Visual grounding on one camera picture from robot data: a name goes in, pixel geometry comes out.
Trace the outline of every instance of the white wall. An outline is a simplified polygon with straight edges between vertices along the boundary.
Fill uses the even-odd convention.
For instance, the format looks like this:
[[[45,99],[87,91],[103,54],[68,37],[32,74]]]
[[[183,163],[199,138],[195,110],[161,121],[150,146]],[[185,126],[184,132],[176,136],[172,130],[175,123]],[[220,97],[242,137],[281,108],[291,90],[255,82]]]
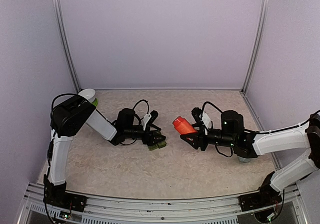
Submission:
[[[50,140],[54,96],[73,91],[52,0],[0,0],[0,222],[12,223]]]
[[[248,90],[265,129],[306,120],[320,109],[320,1],[270,0]],[[303,150],[278,153],[286,165]],[[313,224],[320,219],[320,171],[298,182]]]
[[[60,0],[82,88],[240,89],[262,0]]]

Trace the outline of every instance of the orange cylinder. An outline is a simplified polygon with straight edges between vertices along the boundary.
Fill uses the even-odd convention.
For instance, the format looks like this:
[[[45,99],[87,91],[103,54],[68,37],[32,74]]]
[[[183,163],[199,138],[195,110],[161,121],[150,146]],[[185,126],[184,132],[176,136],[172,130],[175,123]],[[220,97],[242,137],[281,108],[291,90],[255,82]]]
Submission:
[[[173,121],[173,125],[180,135],[197,132],[197,130],[194,129],[193,126],[181,116]]]

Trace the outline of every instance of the floor surface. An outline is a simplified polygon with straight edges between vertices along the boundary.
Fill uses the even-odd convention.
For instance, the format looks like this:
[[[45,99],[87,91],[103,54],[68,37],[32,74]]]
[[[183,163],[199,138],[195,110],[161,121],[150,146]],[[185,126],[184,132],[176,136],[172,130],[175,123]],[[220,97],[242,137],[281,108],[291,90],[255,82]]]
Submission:
[[[97,91],[97,97],[98,109],[110,121],[122,108],[132,108],[138,100],[147,99],[150,110],[159,113],[154,124],[167,136],[167,146],[154,151],[141,141],[131,146],[113,146],[85,125],[70,147],[68,190],[146,199],[213,197],[256,190],[274,170],[270,155],[240,163],[237,156],[221,156],[211,145],[206,151],[194,150],[180,139],[172,125],[178,116],[193,123],[191,110],[211,101],[222,110],[238,111],[244,116],[245,127],[256,130],[238,91],[117,90]],[[136,108],[140,117],[146,109],[144,103]],[[214,127],[220,128],[220,114],[211,106],[206,111]],[[228,148],[221,147],[220,151],[230,153]]]

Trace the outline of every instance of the metal track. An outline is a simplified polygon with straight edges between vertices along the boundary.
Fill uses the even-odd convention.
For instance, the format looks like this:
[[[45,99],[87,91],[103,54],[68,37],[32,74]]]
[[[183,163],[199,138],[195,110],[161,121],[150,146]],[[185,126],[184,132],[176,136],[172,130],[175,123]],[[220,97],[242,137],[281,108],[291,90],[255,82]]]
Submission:
[[[63,45],[63,49],[64,49],[64,54],[66,57],[66,62],[68,65],[68,69],[71,75],[71,79],[72,79],[72,83],[74,85],[74,89],[76,90],[76,92],[80,92],[81,91],[81,86],[80,83],[78,81],[78,76],[77,73],[75,71],[75,66],[73,64],[72,58],[71,58],[71,54],[70,54],[70,49],[69,49],[69,44],[67,41],[67,36],[66,36],[66,31],[65,31],[65,26],[64,26],[64,22],[63,22],[63,16],[62,16],[62,11],[61,11],[61,5],[60,5],[60,0],[53,0],[53,6],[55,8],[55,16],[56,16],[56,20],[58,23],[58,27],[59,27],[59,33],[60,33],[60,38],[61,38],[61,42]]]
[[[261,5],[261,11],[260,11],[260,17],[259,17],[259,24],[258,24],[258,30],[257,30],[257,34],[255,36],[255,41],[254,41],[254,48],[251,54],[251,58],[250,58],[250,63],[249,63],[249,68],[244,80],[244,84],[242,87],[242,91],[244,93],[247,92],[249,84],[250,84],[250,80],[252,78],[252,74],[253,74],[253,70],[255,68],[256,65],[256,59],[258,56],[258,52],[259,52],[259,47],[260,47],[260,43],[262,40],[262,34],[264,31],[264,26],[265,26],[265,20],[267,18],[267,9],[268,9],[268,5],[269,5],[269,0],[262,0],[262,5]]]
[[[104,197],[98,195],[84,194],[87,196],[87,204],[84,212],[73,211],[71,223],[90,224],[130,224],[144,223],[215,223],[228,224],[237,223],[237,216],[253,211],[242,212],[238,196],[228,195],[211,198],[176,199],[176,200],[147,200],[128,199],[116,197]],[[299,198],[297,186],[286,188],[285,202],[291,202]],[[25,200],[33,211],[44,212],[43,185],[29,184],[25,193]],[[48,205],[49,212],[58,214],[58,207]]]

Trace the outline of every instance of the black cable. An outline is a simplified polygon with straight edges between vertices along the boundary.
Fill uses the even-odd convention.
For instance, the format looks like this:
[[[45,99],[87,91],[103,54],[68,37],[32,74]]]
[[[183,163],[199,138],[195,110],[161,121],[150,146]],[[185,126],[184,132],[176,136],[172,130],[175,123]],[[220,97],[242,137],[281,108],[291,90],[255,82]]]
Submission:
[[[209,105],[213,106],[216,110],[218,110],[220,113],[222,113],[222,110],[221,110],[221,109],[219,109],[215,104],[211,103],[210,101],[205,101],[205,102],[203,103],[203,105],[202,105],[202,109],[201,109],[201,117],[202,117],[202,115],[203,115],[203,112],[204,112],[205,106],[206,106],[207,104],[209,104]]]
[[[285,191],[283,191],[283,193],[282,193],[282,205],[281,205],[281,208],[280,208],[280,211],[277,213],[277,215],[275,216],[275,218],[273,218],[271,221],[274,221],[275,219],[277,219],[279,216],[280,216],[280,214],[281,214],[281,212],[282,212],[282,209],[283,209],[283,207],[284,207],[284,197],[285,196]]]
[[[220,152],[219,149],[218,149],[218,147],[217,147],[216,145],[215,145],[215,148],[216,148],[217,152],[218,152],[220,155],[223,155],[223,156],[225,156],[225,157],[230,158],[230,157],[232,157],[232,156],[234,155],[234,152],[233,152],[233,149],[232,149],[232,148],[230,148],[230,156],[227,156],[226,154],[223,154],[222,152]]]
[[[47,171],[47,173],[46,173],[46,174],[47,174],[47,175],[46,175],[47,178],[49,178],[50,167],[51,167],[50,161],[48,160],[48,171]],[[44,186],[43,189],[44,189],[44,191],[43,191],[43,196],[44,196],[44,197],[43,197],[43,198],[44,198],[43,200],[44,200],[44,201],[43,201],[43,202],[45,203],[45,204],[44,204],[44,208],[46,209],[46,210],[45,210],[45,211],[46,211],[46,214],[47,214],[50,222],[51,222],[52,224],[56,224],[56,223],[54,222],[54,220],[52,220],[51,216],[49,215],[49,211],[48,211],[47,204],[46,204],[46,201],[45,201],[45,200],[46,200],[46,199],[45,199],[45,198],[46,198],[46,197],[45,197],[45,196],[46,196],[46,191],[45,191],[45,190],[47,189],[46,186]]]
[[[308,120],[306,120],[305,122],[301,123],[300,125],[294,125],[294,126],[290,126],[290,127],[286,127],[286,128],[282,128],[282,129],[278,129],[278,130],[272,130],[272,131],[256,132],[256,134],[258,134],[258,135],[273,134],[273,133],[277,133],[277,132],[281,132],[281,131],[285,131],[285,130],[295,129],[295,128],[299,127],[299,126],[307,124],[319,112],[320,112],[320,110],[317,110],[315,113],[313,113],[310,116],[310,118]]]
[[[280,214],[281,214],[281,212],[282,212],[282,209],[283,209],[283,207],[284,207],[284,196],[285,196],[285,191],[283,190],[283,193],[282,193],[282,204],[281,204],[281,207],[280,207],[280,211],[277,213],[277,215],[273,218],[273,219],[271,219],[271,220],[266,220],[265,222],[262,222],[262,221],[259,221],[259,220],[257,220],[257,218],[255,217],[255,219],[259,222],[259,223],[263,223],[263,224],[267,224],[267,223],[271,223],[271,222],[273,222],[275,219],[277,219],[279,216],[280,216]]]
[[[149,114],[149,103],[148,103],[148,101],[147,100],[145,100],[145,99],[142,99],[142,100],[139,100],[138,102],[136,102],[136,104],[134,105],[134,107],[132,108],[133,110],[136,108],[136,106],[139,104],[139,103],[141,103],[141,102],[145,102],[146,103],[146,105],[147,105],[147,107],[148,107],[148,110],[147,110],[147,114]]]
[[[55,96],[55,98],[52,100],[52,103],[51,103],[51,112],[53,111],[53,107],[54,107],[54,104],[55,104],[55,101],[62,97],[62,96],[68,96],[68,95],[72,95],[72,96],[80,96],[81,98],[83,98],[83,100],[85,100],[86,102],[89,102],[89,100],[87,100],[85,97],[81,96],[81,95],[78,95],[78,94],[74,94],[74,93],[65,93],[65,94],[60,94],[60,95],[57,95]]]
[[[134,144],[136,141],[137,141],[137,139],[134,139],[134,141],[133,141],[133,142],[131,142],[131,143],[129,143],[129,144],[123,144],[123,143],[120,143],[120,145],[132,145],[132,144]]]

